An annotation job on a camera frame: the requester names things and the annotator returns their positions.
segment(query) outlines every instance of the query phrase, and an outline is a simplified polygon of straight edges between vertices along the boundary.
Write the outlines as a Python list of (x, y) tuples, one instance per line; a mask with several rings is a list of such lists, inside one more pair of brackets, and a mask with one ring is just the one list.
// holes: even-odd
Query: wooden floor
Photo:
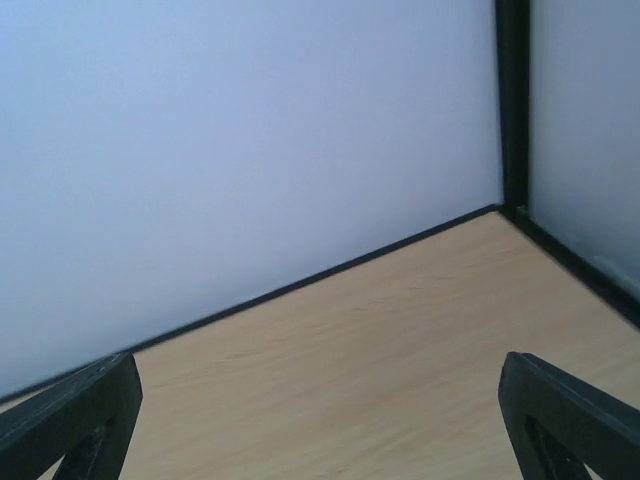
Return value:
[(488, 214), (140, 353), (121, 478), (521, 478), (511, 350), (640, 406), (640, 335)]

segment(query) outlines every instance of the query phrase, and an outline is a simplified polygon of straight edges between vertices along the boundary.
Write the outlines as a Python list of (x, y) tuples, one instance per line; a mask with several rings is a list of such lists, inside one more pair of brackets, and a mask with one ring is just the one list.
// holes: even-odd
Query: black edge trim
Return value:
[(504, 204), (529, 205), (529, 0), (495, 0)]
[(640, 302), (635, 297), (613, 283), (607, 275), (572, 252), (528, 217), (518, 215), (505, 207), (500, 207), (498, 211), (533, 243), (627, 319), (629, 323), (640, 328)]
[[(481, 217), (483, 215), (486, 215), (487, 213), (490, 212), (495, 212), (498, 209), (497, 205), (487, 205), (486, 207), (482, 207), (479, 208), (478, 210), (474, 210), (472, 212), (469, 212), (465, 215), (462, 215), (460, 217), (454, 218), (453, 220), (449, 220), (448, 222), (442, 223), (440, 225), (437, 225), (433, 228), (429, 228), (428, 230), (425, 230), (423, 232), (417, 233), (415, 235), (412, 235), (410, 237), (407, 237), (403, 240), (399, 240), (395, 243), (392, 243), (390, 245), (387, 245), (386, 247), (382, 247), (379, 248), (377, 250), (374, 250), (372, 252), (366, 253), (360, 257), (354, 258), (353, 260), (349, 260), (347, 262), (341, 263), (340, 265), (336, 265), (335, 267), (329, 268), (327, 270), (324, 270), (322, 272), (316, 273), (314, 275), (311, 275), (309, 277), (303, 278), (302, 280), (298, 280), (297, 282), (293, 282), (289, 285), (286, 285), (284, 287), (278, 288), (276, 290), (273, 290), (272, 292), (266, 293), (264, 295), (261, 295), (259, 297), (256, 297), (252, 300), (249, 300), (247, 302), (243, 302), (240, 303), (236, 306), (227, 308), (225, 310), (222, 310), (218, 313), (214, 313), (213, 315), (209, 315), (208, 317), (202, 318), (200, 320), (196, 320), (195, 322), (189, 323), (183, 327), (179, 327), (175, 330), (172, 330), (168, 333), (164, 333), (162, 335), (159, 335), (157, 337), (151, 338), (150, 340), (146, 340), (142, 343), (139, 343), (133, 347), (130, 347), (128, 349), (126, 349), (127, 352), (129, 353), (137, 353), (141, 350), (145, 350), (147, 348), (153, 347), (154, 345), (157, 345), (159, 343), (162, 342), (166, 342), (167, 340), (171, 340), (175, 337), (178, 337), (180, 335), (184, 335), (185, 333), (189, 333), (193, 330), (197, 330), (198, 328), (204, 327), (206, 325), (209, 325), (210, 323), (213, 322), (217, 322), (219, 320), (222, 320), (224, 318), (230, 317), (231, 315), (235, 315), (236, 313), (240, 313), (244, 310), (247, 310), (249, 308), (253, 308), (256, 307), (262, 303), (268, 302), (269, 300), (273, 300), (275, 298), (281, 297), (283, 295), (286, 295), (288, 293), (293, 292), (294, 290), (298, 290), (300, 288), (306, 287), (308, 285), (311, 285), (312, 283), (316, 283), (319, 282), (320, 280), (324, 280), (325, 278), (331, 277), (333, 275), (336, 275), (338, 273), (344, 272), (345, 270), (348, 270), (350, 268), (353, 267), (357, 267), (358, 265), (362, 265), (363, 263), (369, 262), (371, 260), (375, 260), (376, 258), (379, 258), (383, 255), (386, 255), (388, 253), (394, 252), (395, 250), (399, 250), (403, 247), (406, 247), (408, 245), (411, 245), (412, 243), (416, 243), (419, 242), (421, 240), (424, 240), (428, 237), (431, 237), (433, 235), (436, 235), (438, 233), (442, 233), (445, 230), (449, 230), (453, 227), (457, 227), (458, 225), (461, 225), (463, 223), (466, 223), (470, 220), (473, 220), (475, 218)], [(42, 388), (46, 388), (54, 383), (57, 383), (59, 381), (61, 381), (62, 379), (66, 378), (69, 375), (72, 375), (76, 372), (78, 372), (79, 370), (85, 368), (87, 365), (83, 365), (81, 367), (75, 368), (73, 370), (67, 371), (65, 373), (62, 373), (60, 375), (56, 375), (55, 377), (51, 377), (47, 380), (44, 380), (42, 382), (39, 382), (35, 385), (32, 385), (30, 387), (26, 387), (22, 390), (19, 390), (17, 392), (11, 393), (7, 396), (5, 396), (4, 398), (0, 398), (0, 404), (2, 403), (6, 403), (9, 402), (11, 400), (15, 400), (16, 398), (19, 398), (23, 395), (27, 395), (29, 393), (32, 393), (34, 391), (40, 390)]]

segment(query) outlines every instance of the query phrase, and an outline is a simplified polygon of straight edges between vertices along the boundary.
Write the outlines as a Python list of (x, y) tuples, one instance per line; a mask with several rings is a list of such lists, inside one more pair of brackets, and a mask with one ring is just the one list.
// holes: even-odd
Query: white wall panel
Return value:
[(640, 298), (640, 2), (532, 2), (532, 213)]
[(0, 395), (499, 201), (493, 25), (3, 2)]

